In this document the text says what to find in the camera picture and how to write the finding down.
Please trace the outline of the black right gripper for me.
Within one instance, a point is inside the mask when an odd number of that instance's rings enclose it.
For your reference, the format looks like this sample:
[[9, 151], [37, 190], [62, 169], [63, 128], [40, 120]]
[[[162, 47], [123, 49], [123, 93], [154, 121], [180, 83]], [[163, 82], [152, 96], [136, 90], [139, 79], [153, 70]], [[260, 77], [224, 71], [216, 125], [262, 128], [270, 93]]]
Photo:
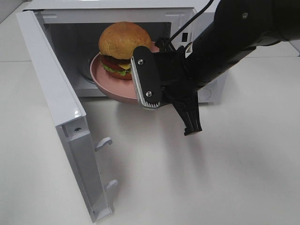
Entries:
[[131, 73], [137, 101], [147, 110], [171, 103], [184, 122], [184, 136], [202, 131], [198, 103], [209, 98], [198, 97], [198, 91], [234, 65], [228, 52], [191, 42], [176, 50], [167, 40], [155, 42], [159, 52], [145, 46], [134, 49]]

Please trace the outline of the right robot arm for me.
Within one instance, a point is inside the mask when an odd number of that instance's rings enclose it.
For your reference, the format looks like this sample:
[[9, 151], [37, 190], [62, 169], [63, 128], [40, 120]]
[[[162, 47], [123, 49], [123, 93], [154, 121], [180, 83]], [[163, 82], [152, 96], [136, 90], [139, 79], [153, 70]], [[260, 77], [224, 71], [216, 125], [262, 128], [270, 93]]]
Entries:
[[222, 0], [213, 22], [191, 43], [175, 49], [160, 38], [153, 53], [134, 49], [132, 78], [137, 101], [146, 109], [172, 104], [185, 135], [201, 131], [198, 90], [253, 52], [300, 38], [297, 0]]

